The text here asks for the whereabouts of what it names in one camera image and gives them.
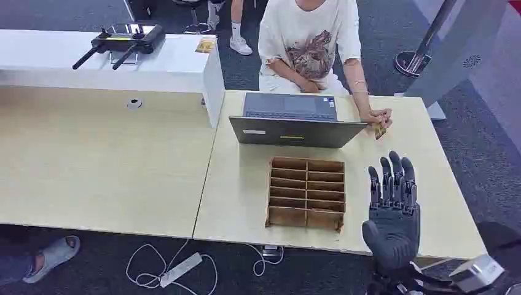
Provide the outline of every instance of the small card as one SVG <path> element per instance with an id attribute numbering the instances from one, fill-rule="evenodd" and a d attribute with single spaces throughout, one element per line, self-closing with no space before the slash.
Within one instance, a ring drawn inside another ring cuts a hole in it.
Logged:
<path id="1" fill-rule="evenodd" d="M 216 40 L 214 38 L 203 37 L 195 49 L 195 52 L 210 53 L 215 46 Z"/>
<path id="2" fill-rule="evenodd" d="M 375 138 L 379 140 L 387 132 L 387 129 L 383 126 L 383 123 L 375 124 Z"/>

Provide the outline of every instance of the graphic print t-shirt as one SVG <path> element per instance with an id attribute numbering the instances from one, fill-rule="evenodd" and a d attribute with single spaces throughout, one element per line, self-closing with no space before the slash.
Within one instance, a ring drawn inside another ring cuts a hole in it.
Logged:
<path id="1" fill-rule="evenodd" d="M 333 66 L 337 44 L 342 62 L 360 58 L 356 0 L 325 0 L 313 11 L 295 0 L 269 0 L 260 22 L 260 72 L 274 75 L 267 64 L 280 58 L 304 78 L 320 81 Z"/>

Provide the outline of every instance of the small box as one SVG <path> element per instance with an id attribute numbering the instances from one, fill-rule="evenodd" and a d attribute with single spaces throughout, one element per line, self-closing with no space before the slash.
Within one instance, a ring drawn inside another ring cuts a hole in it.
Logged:
<path id="1" fill-rule="evenodd" d="M 302 226 L 340 232 L 345 213 L 344 163 L 274 157 L 266 226 Z"/>

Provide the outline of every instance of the robotic hand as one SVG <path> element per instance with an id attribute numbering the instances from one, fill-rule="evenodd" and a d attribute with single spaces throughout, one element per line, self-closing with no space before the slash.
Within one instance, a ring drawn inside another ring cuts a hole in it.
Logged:
<path id="1" fill-rule="evenodd" d="M 408 158 L 389 153 L 391 165 L 382 157 L 383 179 L 369 167 L 371 203 L 369 220 L 362 225 L 362 235 L 373 253 L 378 269 L 390 272 L 409 266 L 420 246 L 420 206 L 414 168 Z"/>

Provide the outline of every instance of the gray slipper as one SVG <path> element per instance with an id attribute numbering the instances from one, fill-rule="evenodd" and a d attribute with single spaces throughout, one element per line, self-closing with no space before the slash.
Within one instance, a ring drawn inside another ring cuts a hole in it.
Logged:
<path id="1" fill-rule="evenodd" d="M 67 238 L 74 239 L 74 248 L 71 248 L 69 244 L 67 244 Z M 42 254 L 45 257 L 42 269 L 34 275 L 23 278 L 22 280 L 29 284 L 36 283 L 47 275 L 53 268 L 73 258 L 79 250 L 80 238 L 75 235 L 69 235 L 55 241 L 42 251 Z"/>

